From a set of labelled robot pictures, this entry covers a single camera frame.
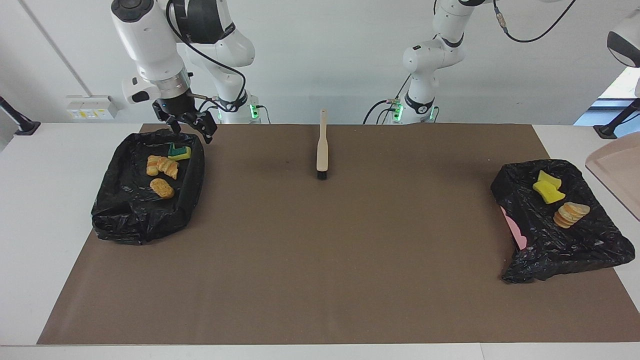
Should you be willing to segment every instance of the pink paper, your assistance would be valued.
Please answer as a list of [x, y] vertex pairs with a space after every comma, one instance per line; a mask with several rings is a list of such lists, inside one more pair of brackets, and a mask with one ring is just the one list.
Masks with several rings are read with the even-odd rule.
[[502, 208], [502, 206], [500, 207], [500, 210], [502, 210], [502, 213], [504, 214], [504, 218], [507, 219], [507, 224], [509, 224], [509, 228], [511, 229], [511, 234], [513, 234], [513, 238], [516, 240], [516, 243], [518, 244], [518, 248], [520, 250], [526, 249], [527, 238], [522, 235], [520, 227], [518, 227], [518, 224], [516, 224], [516, 222], [513, 221], [512, 218], [507, 216], [507, 212], [504, 211], [504, 208]]

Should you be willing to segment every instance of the black stand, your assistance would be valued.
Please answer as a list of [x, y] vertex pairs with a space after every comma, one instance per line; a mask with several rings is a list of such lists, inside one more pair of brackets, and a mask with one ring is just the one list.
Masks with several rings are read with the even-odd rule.
[[620, 115], [618, 115], [613, 121], [608, 123], [607, 125], [595, 125], [593, 128], [596, 130], [596, 133], [600, 135], [603, 139], [617, 139], [618, 137], [614, 134], [616, 128], [620, 126], [631, 114], [635, 113], [640, 109], [640, 99], [634, 100], [631, 105], [627, 106]]
[[13, 121], [18, 124], [18, 131], [15, 132], [18, 136], [28, 136], [33, 135], [36, 132], [38, 127], [40, 127], [40, 122], [31, 121], [29, 118], [19, 113], [13, 106], [9, 105], [8, 102], [4, 99], [4, 97], [0, 96], [0, 108], [4, 110], [4, 112], [13, 119]]

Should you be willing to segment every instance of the brush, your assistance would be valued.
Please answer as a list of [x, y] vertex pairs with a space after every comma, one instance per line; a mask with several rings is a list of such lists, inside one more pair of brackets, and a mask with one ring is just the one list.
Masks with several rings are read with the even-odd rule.
[[320, 111], [320, 140], [316, 161], [318, 180], [327, 180], [329, 172], [329, 143], [326, 141], [326, 109]]

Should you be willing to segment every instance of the brown mat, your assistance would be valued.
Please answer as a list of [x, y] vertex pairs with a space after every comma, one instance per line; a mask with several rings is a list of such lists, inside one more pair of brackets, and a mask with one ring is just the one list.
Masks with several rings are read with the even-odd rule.
[[89, 236], [38, 343], [640, 341], [612, 269], [500, 280], [513, 244], [489, 187], [547, 157], [531, 126], [331, 126], [325, 182], [317, 134], [221, 126], [189, 227]]

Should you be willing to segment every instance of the white table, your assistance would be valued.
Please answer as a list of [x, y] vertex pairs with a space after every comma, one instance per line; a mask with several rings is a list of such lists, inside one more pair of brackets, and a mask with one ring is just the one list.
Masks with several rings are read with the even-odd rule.
[[[584, 168], [587, 155], [607, 140], [590, 127], [534, 128], [552, 158], [583, 171], [602, 206], [640, 249], [640, 222]], [[122, 139], [139, 130], [139, 124], [43, 124], [0, 153], [0, 359], [640, 358], [640, 343], [36, 347], [91, 231], [90, 209], [104, 169]], [[616, 271], [639, 307], [640, 261]]]

